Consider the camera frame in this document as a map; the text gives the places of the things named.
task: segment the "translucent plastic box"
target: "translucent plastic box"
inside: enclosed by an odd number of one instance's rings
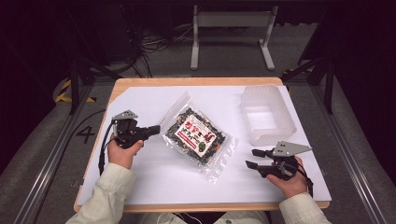
[[[253,146],[276,145],[296,132],[277,86],[247,86],[241,105],[247,121],[249,142]]]

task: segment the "hand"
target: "hand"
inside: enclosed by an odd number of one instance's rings
[[[133,146],[123,149],[117,145],[115,140],[112,140],[108,143],[107,153],[108,153],[108,161],[125,167],[127,169],[131,169],[132,162],[134,160],[134,156],[143,146],[143,141],[137,141]]]
[[[297,162],[301,166],[303,166],[303,161],[298,157],[295,158]],[[305,177],[303,177],[300,172],[297,172],[296,176],[294,176],[290,180],[279,179],[274,175],[268,175],[266,178],[282,190],[283,195],[285,195],[286,199],[291,198],[297,194],[307,192],[308,186],[306,184]]]

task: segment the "white shirt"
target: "white shirt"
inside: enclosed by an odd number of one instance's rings
[[[132,191],[136,175],[117,164],[109,163],[96,181],[92,196],[77,214],[66,223],[118,223],[122,217],[125,199]],[[283,201],[280,205],[287,224],[330,223],[308,193]],[[150,213],[140,218],[139,224],[185,224],[172,213]],[[215,224],[268,224],[264,212],[227,212]]]

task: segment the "package label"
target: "package label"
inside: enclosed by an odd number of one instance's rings
[[[180,125],[176,136],[202,157],[216,140],[216,135],[194,115],[189,115]]]

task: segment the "cable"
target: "cable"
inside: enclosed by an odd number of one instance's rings
[[[147,54],[146,53],[143,54],[143,59],[145,60],[145,63],[146,63],[145,67],[148,70],[148,76],[152,77],[151,70],[149,69],[149,62],[148,62],[147,58],[148,58]]]
[[[102,175],[102,172],[105,170],[105,149],[107,144],[105,144],[108,133],[110,132],[111,126],[114,124],[114,121],[111,120],[110,124],[107,127],[106,133],[105,133],[105,137],[102,141],[102,147],[100,148],[100,155],[99,155],[99,163],[98,163],[98,167],[99,167],[99,175]]]
[[[97,115],[97,114],[100,114],[100,113],[103,113],[103,112],[105,112],[105,111],[106,111],[106,110],[103,109],[103,110],[99,110],[99,111],[97,111],[97,112],[95,112],[95,113],[89,115],[87,118],[85,118],[85,119],[76,127],[76,129],[73,130],[73,132],[70,134],[69,138],[67,139],[66,144],[64,145],[64,150],[62,151],[62,154],[61,154],[61,157],[60,157],[60,159],[59,159],[59,162],[57,162],[57,164],[56,164],[56,167],[55,167],[55,170],[54,170],[54,173],[55,173],[55,174],[58,172],[59,166],[61,165],[60,161],[61,161],[62,158],[64,157],[64,152],[65,152],[65,150],[67,149],[67,146],[69,145],[69,143],[70,143],[70,141],[71,141],[71,139],[72,139],[74,133],[77,131],[77,129],[78,129],[85,121],[87,121],[87,119],[90,119],[90,118],[92,118],[93,116],[95,116],[95,115]],[[44,193],[44,197],[43,197],[43,199],[41,200],[41,203],[40,203],[40,205],[39,205],[39,207],[38,207],[38,209],[37,209],[37,212],[35,213],[35,220],[33,221],[33,223],[36,223],[36,222],[37,222],[38,216],[40,215],[40,211],[41,211],[41,209],[43,208],[44,201],[46,201],[46,198],[47,198],[47,195],[48,195],[48,193],[49,193],[50,186],[52,185],[52,181],[53,181],[53,178],[54,178],[54,177],[55,177],[55,175],[53,175],[53,176],[50,178],[50,180],[49,180],[48,186],[47,186],[46,191],[45,191],[45,193]]]
[[[159,223],[160,223],[160,218],[161,218],[161,216],[162,216],[163,214],[165,214],[165,213],[161,213],[161,214],[158,216],[158,219],[157,219],[157,224],[159,224]]]
[[[151,41],[151,42],[143,43],[143,44],[142,44],[143,49],[149,49],[149,50],[151,50],[151,51],[148,52],[148,53],[152,53],[152,52],[155,52],[155,51],[164,51],[165,49],[169,48],[170,46],[172,46],[172,45],[174,45],[174,44],[176,44],[176,43],[180,43],[181,41],[183,41],[183,40],[185,40],[185,39],[192,40],[192,39],[190,39],[190,38],[184,37],[184,35],[186,35],[191,29],[192,29],[192,26],[191,26],[189,29],[187,29],[187,31],[185,31],[182,35],[180,35],[180,36],[178,36],[178,37],[174,37],[173,42],[171,42],[171,43],[168,43],[166,39],[158,39],[158,38],[155,39],[155,40],[153,40],[153,41]],[[147,47],[146,47],[146,46],[148,46],[148,45],[154,45],[154,44],[157,45],[157,47],[154,48],[154,49],[150,49],[150,48],[147,48]]]
[[[139,20],[138,19],[139,12],[134,10],[130,6],[120,6],[120,10],[121,10],[122,16],[124,18],[125,25],[127,27],[127,33],[129,35],[129,42],[133,48],[136,48],[136,51],[133,55],[133,59],[131,61],[131,67],[134,69],[134,73],[137,76],[143,77],[142,73],[140,72],[140,70],[137,68],[137,65],[135,64],[137,59],[139,59],[142,56],[144,57],[144,54],[146,53],[143,50],[142,44],[141,44],[141,41],[144,38],[141,36],[142,35],[142,27],[139,25],[135,25],[135,23],[133,23],[133,19],[135,19],[135,20],[137,20],[137,24],[142,24],[142,22],[138,21]]]
[[[303,170],[300,170],[299,168],[289,165],[287,163],[285,163],[285,165],[299,172],[305,178],[306,185],[308,186],[308,192],[311,195],[311,197],[314,197],[314,183],[312,182],[311,178],[309,178],[308,175],[306,174],[305,168],[300,163],[298,163],[298,166],[301,167]]]
[[[111,141],[113,141],[113,140],[115,140],[115,139],[116,139],[116,138],[110,139],[110,140],[106,143],[105,148],[108,146],[109,143],[111,143]]]
[[[174,215],[184,221],[184,217],[180,213],[174,213]]]
[[[186,214],[188,217],[190,217],[190,218],[195,219],[196,221],[198,221],[199,224],[202,224],[202,222],[201,222],[198,218],[192,217],[192,216],[190,216],[188,213],[183,213],[183,214]]]

